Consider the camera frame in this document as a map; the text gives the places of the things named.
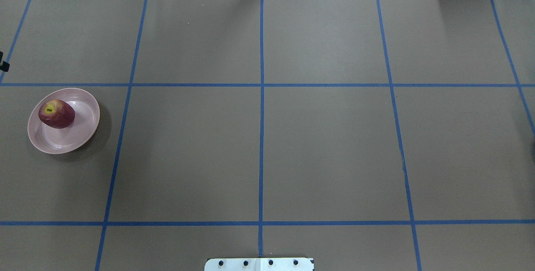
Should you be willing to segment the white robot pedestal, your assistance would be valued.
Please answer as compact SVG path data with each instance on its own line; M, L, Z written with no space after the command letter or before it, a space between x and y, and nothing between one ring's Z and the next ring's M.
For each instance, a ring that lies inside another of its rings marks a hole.
M313 258L219 258L209 259L205 271L314 271Z

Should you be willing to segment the red apple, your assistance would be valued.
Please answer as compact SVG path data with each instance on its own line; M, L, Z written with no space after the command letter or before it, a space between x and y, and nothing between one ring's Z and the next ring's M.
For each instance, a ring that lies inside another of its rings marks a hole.
M55 98L40 107L38 118L49 127L63 129L74 123L75 110L67 102Z

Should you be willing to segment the pink plate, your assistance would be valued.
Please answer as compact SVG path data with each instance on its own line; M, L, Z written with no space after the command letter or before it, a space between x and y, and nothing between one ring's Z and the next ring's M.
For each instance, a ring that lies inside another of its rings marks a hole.
M75 112L73 123L65 128L52 128L38 117L40 107L50 100L61 100ZM80 88L63 88L40 100L28 119L28 139L33 146L50 154L68 153L83 146L95 134L101 109L90 92Z

